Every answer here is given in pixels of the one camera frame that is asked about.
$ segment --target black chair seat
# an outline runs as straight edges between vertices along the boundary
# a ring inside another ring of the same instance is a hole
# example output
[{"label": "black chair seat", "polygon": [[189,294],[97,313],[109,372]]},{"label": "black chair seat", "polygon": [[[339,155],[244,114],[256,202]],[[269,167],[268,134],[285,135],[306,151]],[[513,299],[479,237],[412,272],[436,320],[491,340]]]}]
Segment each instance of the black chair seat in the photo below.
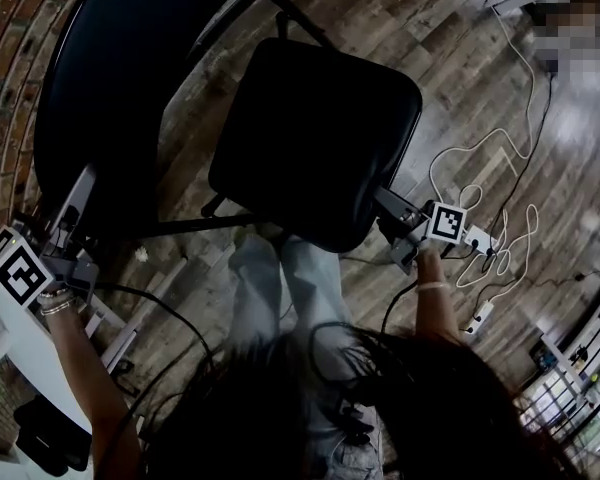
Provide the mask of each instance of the black chair seat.
[{"label": "black chair seat", "polygon": [[211,187],[332,252],[354,249],[422,111],[407,76],[281,39],[258,47],[209,173]]}]

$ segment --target power strip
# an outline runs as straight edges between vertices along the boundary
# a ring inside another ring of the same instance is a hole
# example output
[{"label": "power strip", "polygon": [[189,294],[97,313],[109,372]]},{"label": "power strip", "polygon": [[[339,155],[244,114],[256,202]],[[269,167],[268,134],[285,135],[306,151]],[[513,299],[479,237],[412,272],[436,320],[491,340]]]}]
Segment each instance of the power strip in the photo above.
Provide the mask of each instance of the power strip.
[{"label": "power strip", "polygon": [[493,303],[491,301],[485,300],[480,307],[480,310],[471,318],[469,324],[465,327],[465,334],[474,335],[478,332],[478,329],[482,327],[485,320],[489,317],[493,311]]}]

